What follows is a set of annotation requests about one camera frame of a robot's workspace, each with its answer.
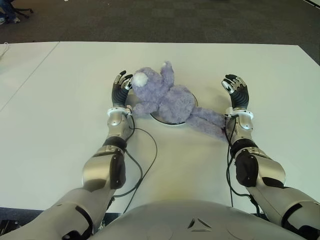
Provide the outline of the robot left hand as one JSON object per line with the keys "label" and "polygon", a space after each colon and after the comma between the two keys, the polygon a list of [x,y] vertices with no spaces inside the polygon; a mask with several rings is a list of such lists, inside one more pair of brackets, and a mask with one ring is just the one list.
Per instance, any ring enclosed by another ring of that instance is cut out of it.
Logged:
{"label": "robot left hand", "polygon": [[121,71],[115,78],[112,85],[111,100],[113,107],[125,106],[129,91],[132,89],[132,74],[126,70]]}

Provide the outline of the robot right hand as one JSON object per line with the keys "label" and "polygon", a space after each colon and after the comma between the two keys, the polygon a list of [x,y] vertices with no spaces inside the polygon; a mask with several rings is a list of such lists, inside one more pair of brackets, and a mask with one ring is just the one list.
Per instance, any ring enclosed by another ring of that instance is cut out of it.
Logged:
{"label": "robot right hand", "polygon": [[228,92],[232,108],[247,109],[249,105],[249,92],[245,81],[234,74],[227,74],[221,81],[223,88]]}

